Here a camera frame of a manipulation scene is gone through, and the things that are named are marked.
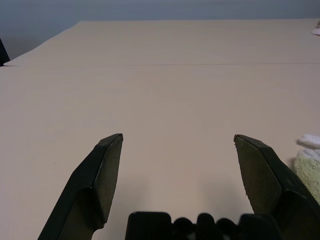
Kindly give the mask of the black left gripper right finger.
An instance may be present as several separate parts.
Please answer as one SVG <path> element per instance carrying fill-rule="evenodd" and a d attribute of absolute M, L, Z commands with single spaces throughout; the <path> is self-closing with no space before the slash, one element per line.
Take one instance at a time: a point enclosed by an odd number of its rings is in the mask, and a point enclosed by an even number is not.
<path fill-rule="evenodd" d="M 233 141 L 253 212 L 272 216 L 286 240 L 318 240 L 320 205 L 299 177 L 262 141 L 241 134 Z"/>

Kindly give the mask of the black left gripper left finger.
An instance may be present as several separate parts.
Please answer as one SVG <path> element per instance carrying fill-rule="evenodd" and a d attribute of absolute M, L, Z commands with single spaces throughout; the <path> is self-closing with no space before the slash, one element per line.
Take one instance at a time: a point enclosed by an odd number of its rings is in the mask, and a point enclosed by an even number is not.
<path fill-rule="evenodd" d="M 90 240 L 108 221 L 118 179 L 123 135 L 101 139 L 68 179 L 40 240 Z"/>

